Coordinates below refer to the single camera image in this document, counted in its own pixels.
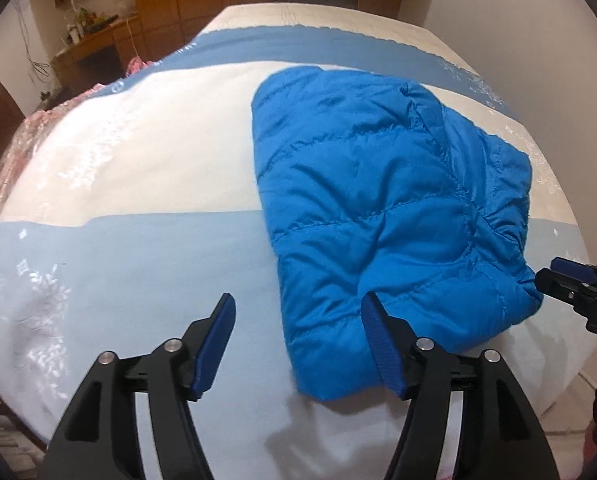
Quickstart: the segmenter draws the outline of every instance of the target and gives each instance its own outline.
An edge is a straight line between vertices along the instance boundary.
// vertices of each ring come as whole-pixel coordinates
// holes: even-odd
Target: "mattress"
[[[416,80],[527,153],[528,264],[587,262],[569,203],[530,134],[432,33],[349,9],[229,7],[183,49],[64,117],[5,204],[0,393],[42,438],[100,352],[150,352],[230,292],[232,338],[212,390],[190,405],[215,478],[383,477],[406,403],[382,388],[327,403],[301,396],[283,340],[250,104],[272,73],[305,64]],[[596,344],[570,307],[546,298],[487,346],[502,352],[541,413]],[[451,473],[460,400],[441,476]],[[137,418],[147,478],[157,479],[145,396]]]

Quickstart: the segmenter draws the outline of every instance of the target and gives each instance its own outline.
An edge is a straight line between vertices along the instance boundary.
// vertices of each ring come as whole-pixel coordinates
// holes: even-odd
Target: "silver screw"
[[[114,352],[103,352],[99,355],[99,363],[102,365],[108,365],[116,358],[116,354]]]
[[[182,341],[180,339],[169,339],[169,341],[165,342],[165,351],[167,352],[176,352],[180,350],[182,347]]]
[[[423,351],[432,350],[434,348],[434,341],[429,337],[421,337],[416,341],[416,346]]]
[[[499,354],[496,350],[486,350],[485,351],[485,359],[487,359],[490,363],[497,363],[501,360],[501,354]]]

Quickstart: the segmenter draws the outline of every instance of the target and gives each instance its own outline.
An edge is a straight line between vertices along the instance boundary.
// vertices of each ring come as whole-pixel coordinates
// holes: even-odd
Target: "striped bed sheet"
[[[254,92],[289,66],[411,78],[533,167],[525,256],[587,262],[575,217],[540,149],[502,100],[423,28],[349,9],[225,9],[191,43],[70,112],[0,217],[0,393],[49,440],[104,350],[151,351],[205,317],[222,292],[238,316],[213,389],[191,406],[216,478],[382,478],[406,405],[382,389],[321,404],[293,383],[276,261],[254,176]],[[597,340],[546,298],[499,349],[538,413]],[[451,473],[460,398],[440,476]],[[158,467],[138,399],[147,478]]]

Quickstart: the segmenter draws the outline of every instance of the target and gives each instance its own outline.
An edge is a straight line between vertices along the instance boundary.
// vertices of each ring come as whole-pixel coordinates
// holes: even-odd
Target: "white wall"
[[[69,3],[57,9],[54,0],[31,1],[45,50],[50,57],[54,57],[65,46],[61,38],[66,37],[67,23],[68,20],[73,19],[74,12]],[[74,0],[74,2],[77,6],[82,5],[98,14],[105,12],[108,16],[113,16],[124,12],[121,0]]]
[[[29,0],[19,1],[29,31],[30,55],[34,61],[48,62],[48,55],[40,39]],[[30,115],[40,103],[41,91],[52,89],[56,81],[52,73],[50,82],[41,83],[33,76],[30,77],[30,70],[18,15],[12,2],[9,2],[0,15],[0,82],[7,88],[26,116]]]
[[[584,0],[403,0],[501,95],[560,181],[597,263],[597,19]]]

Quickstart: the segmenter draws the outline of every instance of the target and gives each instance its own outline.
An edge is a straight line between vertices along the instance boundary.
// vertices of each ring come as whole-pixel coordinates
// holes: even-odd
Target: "blue quilted fabric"
[[[252,112],[302,392],[337,399],[380,383],[360,320],[370,290],[452,352],[536,312],[527,155],[421,85],[365,72],[278,72]]]

